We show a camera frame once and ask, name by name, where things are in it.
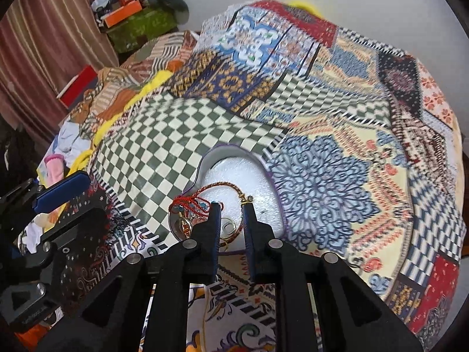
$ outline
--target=silver bolt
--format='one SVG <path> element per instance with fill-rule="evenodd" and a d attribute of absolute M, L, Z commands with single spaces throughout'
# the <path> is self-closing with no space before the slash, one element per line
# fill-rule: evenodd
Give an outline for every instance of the silver bolt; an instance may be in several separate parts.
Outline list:
<path fill-rule="evenodd" d="M 142 259 L 142 256 L 139 253 L 132 253 L 127 258 L 125 258 L 127 263 L 130 263 L 131 265 L 134 265 L 135 263 L 140 262 L 141 259 Z"/>
<path fill-rule="evenodd" d="M 327 262 L 327 263 L 336 263 L 339 258 L 337 256 L 337 254 L 334 254 L 334 253 L 326 253 L 324 254 L 324 260 Z"/>
<path fill-rule="evenodd" d="M 197 241 L 195 239 L 186 239 L 183 243 L 182 246 L 184 246 L 186 249 L 193 249 L 194 247 L 197 246 Z"/>
<path fill-rule="evenodd" d="M 41 296 L 44 295 L 44 293 L 45 293 L 44 284 L 38 283 L 38 290 L 39 290 L 39 293 L 41 294 Z"/>
<path fill-rule="evenodd" d="M 283 242 L 278 238 L 274 238 L 269 241 L 269 246 L 273 249 L 280 249 L 283 246 Z"/>

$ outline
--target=white wall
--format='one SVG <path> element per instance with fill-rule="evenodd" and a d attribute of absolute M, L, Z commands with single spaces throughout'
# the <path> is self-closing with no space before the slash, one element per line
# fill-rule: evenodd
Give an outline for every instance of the white wall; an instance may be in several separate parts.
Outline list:
<path fill-rule="evenodd" d="M 182 28 L 197 30 L 206 18 L 247 0 L 185 1 L 190 16 Z M 335 24 L 418 57 L 442 88 L 458 116 L 461 131 L 469 137 L 469 39 L 445 0 L 304 1 L 314 4 Z"/>

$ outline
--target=jewelry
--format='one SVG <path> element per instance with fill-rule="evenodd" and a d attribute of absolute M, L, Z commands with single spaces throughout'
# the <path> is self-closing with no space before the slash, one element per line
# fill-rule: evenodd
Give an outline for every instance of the jewelry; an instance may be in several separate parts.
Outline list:
<path fill-rule="evenodd" d="M 238 193 L 238 197 L 241 201 L 241 205 L 247 204 L 252 202 L 252 196 L 247 196 L 239 189 L 236 185 L 231 182 L 221 181 L 221 182 L 214 182 L 212 184 L 206 185 L 199 190 L 197 190 L 191 196 L 177 196 L 171 205 L 169 206 L 170 213 L 177 213 L 179 218 L 179 228 L 184 233 L 184 235 L 189 238 L 192 233 L 192 229 L 194 228 L 194 224 L 192 221 L 195 219 L 196 216 L 201 218 L 208 218 L 208 213 L 210 211 L 210 202 L 205 198 L 200 197 L 199 195 L 207 189 L 217 187 L 217 186 L 228 186 Z M 220 202 L 221 210 L 223 210 L 223 203 Z M 220 243 L 220 247 L 228 248 L 228 245 L 233 242 L 236 237 L 241 233 L 243 229 L 243 223 L 239 224 L 238 228 L 236 228 L 233 221 L 229 218 L 223 217 L 222 220 L 228 220 L 222 225 L 222 229 L 225 230 L 227 225 L 232 225 L 233 230 L 228 232 L 228 237 L 220 237 L 223 241 Z"/>

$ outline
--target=striped curtain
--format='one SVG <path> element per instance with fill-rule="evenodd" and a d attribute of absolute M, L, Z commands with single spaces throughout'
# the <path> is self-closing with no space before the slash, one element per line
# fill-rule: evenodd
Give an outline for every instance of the striped curtain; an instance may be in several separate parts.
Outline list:
<path fill-rule="evenodd" d="M 92 0 L 15 0 L 0 21 L 0 114 L 46 147 L 66 115 L 57 94 L 86 65 L 118 65 Z"/>

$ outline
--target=pink sock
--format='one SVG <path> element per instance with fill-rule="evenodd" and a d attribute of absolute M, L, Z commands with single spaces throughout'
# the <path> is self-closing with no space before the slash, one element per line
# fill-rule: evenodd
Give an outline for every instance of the pink sock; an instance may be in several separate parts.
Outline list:
<path fill-rule="evenodd" d="M 64 160 L 64 156 L 58 154 L 49 155 L 44 159 L 45 167 L 47 168 L 47 183 L 49 186 L 63 179 Z"/>

